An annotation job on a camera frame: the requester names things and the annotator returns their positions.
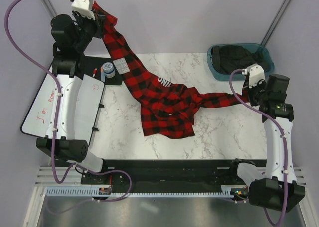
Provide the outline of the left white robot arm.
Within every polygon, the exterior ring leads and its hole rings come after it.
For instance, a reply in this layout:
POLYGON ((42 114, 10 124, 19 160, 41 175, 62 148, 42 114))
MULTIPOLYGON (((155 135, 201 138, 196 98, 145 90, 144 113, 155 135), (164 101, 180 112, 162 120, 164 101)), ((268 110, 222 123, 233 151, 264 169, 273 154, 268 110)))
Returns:
POLYGON ((79 90, 84 79, 84 51, 94 37, 100 38, 97 20, 61 14, 51 21, 53 44, 52 74, 55 95, 51 123, 36 147, 55 159, 82 162, 88 153, 88 142, 75 138, 75 111, 79 90))

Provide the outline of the red black plaid shirt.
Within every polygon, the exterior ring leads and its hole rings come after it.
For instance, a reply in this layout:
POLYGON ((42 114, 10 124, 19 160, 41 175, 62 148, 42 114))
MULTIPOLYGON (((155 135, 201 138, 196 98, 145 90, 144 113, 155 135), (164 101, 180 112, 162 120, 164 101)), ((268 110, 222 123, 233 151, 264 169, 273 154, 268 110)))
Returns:
POLYGON ((195 114, 200 108, 223 108, 248 102, 248 93, 201 94, 195 87, 174 84, 149 72, 130 49, 124 36, 115 26, 117 18, 93 3, 96 16, 103 15, 103 42, 126 87, 141 105, 141 124, 144 136, 161 134, 171 139, 195 135, 195 114))

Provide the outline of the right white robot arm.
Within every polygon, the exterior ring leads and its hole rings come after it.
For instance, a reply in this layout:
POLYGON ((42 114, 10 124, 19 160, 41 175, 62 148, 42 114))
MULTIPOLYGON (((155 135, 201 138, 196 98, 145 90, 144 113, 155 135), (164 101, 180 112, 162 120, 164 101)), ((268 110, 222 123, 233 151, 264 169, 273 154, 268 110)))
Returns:
POLYGON ((294 110, 285 102, 289 78, 272 74, 248 90, 250 103, 259 106, 266 134, 266 170, 262 174, 250 163, 239 163, 228 171, 234 184, 242 181, 248 187, 249 203, 271 210, 289 212, 305 196, 305 188, 297 184, 292 164, 291 132, 294 110))

